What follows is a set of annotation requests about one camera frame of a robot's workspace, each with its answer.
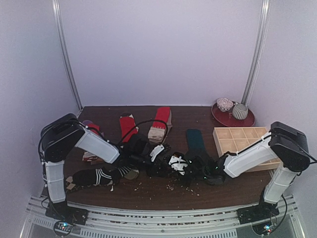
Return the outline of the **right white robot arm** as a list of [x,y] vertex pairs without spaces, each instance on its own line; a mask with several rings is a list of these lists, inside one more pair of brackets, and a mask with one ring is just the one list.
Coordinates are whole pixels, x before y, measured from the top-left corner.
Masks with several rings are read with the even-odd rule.
[[263,189],[262,202],[254,207],[254,215],[264,219],[273,211],[284,191],[294,178],[316,159],[309,153],[306,135],[276,121],[269,132],[245,149],[225,152],[218,160],[212,159],[203,148],[191,148],[185,154],[184,176],[188,181],[199,179],[207,184],[223,184],[226,178],[236,178],[264,162],[281,160],[273,178]]

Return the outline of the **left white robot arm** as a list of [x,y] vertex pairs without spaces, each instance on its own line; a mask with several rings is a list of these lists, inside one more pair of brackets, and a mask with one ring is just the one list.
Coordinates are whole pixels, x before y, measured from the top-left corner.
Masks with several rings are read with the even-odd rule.
[[60,220],[71,216],[66,206],[64,163],[73,148],[89,152],[108,164],[118,167],[77,172],[72,178],[77,186],[108,185],[121,180],[138,165],[151,166],[160,156],[170,150],[168,144],[151,144],[142,134],[133,134],[129,129],[121,140],[112,143],[95,128],[84,125],[74,114],[67,114],[45,126],[40,134],[38,154],[43,165],[43,179],[47,186],[52,212]]

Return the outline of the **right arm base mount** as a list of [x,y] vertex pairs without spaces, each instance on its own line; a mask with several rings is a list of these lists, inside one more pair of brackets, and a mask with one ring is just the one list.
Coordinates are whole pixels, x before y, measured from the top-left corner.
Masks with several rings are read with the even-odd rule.
[[237,210],[239,223],[252,224],[252,230],[260,236],[268,236],[277,224],[279,210],[276,204],[260,202],[258,205]]

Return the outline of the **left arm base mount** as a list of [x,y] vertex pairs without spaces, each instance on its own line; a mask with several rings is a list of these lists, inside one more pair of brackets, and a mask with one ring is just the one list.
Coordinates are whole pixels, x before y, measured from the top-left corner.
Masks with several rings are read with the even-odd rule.
[[86,209],[69,206],[67,206],[65,210],[58,211],[53,205],[49,204],[46,208],[45,215],[55,219],[53,232],[60,237],[65,237],[72,233],[76,225],[86,224],[88,213]]

